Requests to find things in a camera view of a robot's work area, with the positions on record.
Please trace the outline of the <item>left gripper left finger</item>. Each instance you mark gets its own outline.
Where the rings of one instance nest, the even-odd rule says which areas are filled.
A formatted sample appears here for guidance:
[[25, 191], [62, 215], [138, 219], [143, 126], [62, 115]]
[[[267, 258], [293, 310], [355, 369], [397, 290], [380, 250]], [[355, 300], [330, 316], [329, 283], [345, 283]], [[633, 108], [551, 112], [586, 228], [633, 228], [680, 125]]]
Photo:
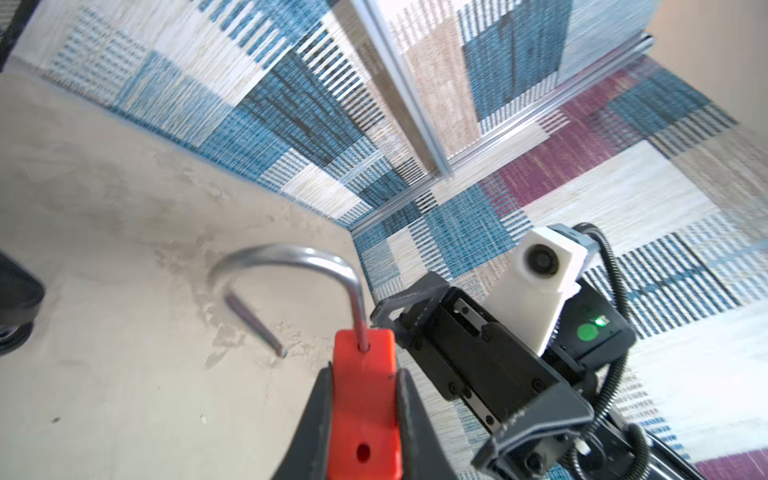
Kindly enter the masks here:
[[273, 480], [327, 478], [333, 416], [332, 365], [322, 368]]

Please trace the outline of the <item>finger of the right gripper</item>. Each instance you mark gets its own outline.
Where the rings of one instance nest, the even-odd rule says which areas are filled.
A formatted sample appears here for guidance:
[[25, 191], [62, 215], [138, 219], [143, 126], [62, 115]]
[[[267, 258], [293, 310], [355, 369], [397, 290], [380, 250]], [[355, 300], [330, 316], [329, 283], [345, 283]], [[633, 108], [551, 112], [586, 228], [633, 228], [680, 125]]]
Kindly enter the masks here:
[[557, 436], [569, 440], [593, 419], [591, 404], [568, 384], [557, 383], [502, 423], [472, 466], [485, 474], [544, 474], [559, 456], [540, 443]]
[[385, 324], [390, 321], [390, 314], [398, 309], [406, 309], [419, 302], [441, 298], [450, 284], [441, 275], [429, 271], [412, 286], [380, 300], [370, 315], [373, 324]]

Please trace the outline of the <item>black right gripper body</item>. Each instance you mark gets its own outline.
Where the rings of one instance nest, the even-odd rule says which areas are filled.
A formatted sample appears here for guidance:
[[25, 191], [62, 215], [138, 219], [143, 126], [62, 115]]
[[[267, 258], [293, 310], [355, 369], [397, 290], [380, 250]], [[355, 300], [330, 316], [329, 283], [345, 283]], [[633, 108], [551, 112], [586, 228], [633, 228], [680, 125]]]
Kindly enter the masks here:
[[[462, 400], [489, 438], [548, 387], [557, 383], [570, 386], [467, 293], [451, 285], [441, 298], [395, 310], [389, 322], [374, 325], [392, 330], [397, 344], [411, 354], [443, 398]], [[551, 447], [559, 456], [558, 463], [574, 445], [576, 435], [569, 440], [562, 436], [546, 439], [540, 445]], [[548, 471], [488, 475], [541, 479]]]

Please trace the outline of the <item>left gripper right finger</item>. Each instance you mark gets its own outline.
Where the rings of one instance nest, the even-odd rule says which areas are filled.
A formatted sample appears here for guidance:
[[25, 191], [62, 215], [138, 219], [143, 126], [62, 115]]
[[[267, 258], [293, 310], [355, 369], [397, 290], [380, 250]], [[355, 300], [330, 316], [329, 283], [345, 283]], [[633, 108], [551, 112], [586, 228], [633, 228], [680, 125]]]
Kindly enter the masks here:
[[396, 373], [396, 417], [402, 446], [403, 479], [457, 480], [432, 426], [412, 375]]

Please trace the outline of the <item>red padlock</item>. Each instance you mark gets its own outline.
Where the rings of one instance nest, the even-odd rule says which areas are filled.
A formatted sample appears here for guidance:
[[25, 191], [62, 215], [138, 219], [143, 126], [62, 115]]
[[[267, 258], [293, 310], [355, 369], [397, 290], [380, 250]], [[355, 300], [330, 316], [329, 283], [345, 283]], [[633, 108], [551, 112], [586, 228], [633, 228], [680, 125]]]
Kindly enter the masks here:
[[326, 479], [400, 479], [402, 446], [396, 417], [394, 335], [369, 328], [359, 277], [342, 258], [292, 244], [244, 248], [219, 260], [207, 277], [209, 290], [277, 357], [286, 347], [234, 292], [237, 275], [264, 266], [304, 268], [338, 281], [346, 291], [352, 326], [334, 338], [333, 416]]

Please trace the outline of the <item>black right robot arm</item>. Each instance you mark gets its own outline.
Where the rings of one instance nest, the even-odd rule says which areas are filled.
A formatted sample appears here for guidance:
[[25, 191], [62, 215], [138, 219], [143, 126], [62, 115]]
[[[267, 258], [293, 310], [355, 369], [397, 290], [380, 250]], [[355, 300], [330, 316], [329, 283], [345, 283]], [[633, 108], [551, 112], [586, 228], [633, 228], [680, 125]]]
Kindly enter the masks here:
[[698, 470], [615, 401], [637, 332], [603, 232], [590, 223], [528, 231], [482, 301], [428, 272], [378, 302], [440, 395], [487, 432], [472, 465], [494, 479], [696, 479]]

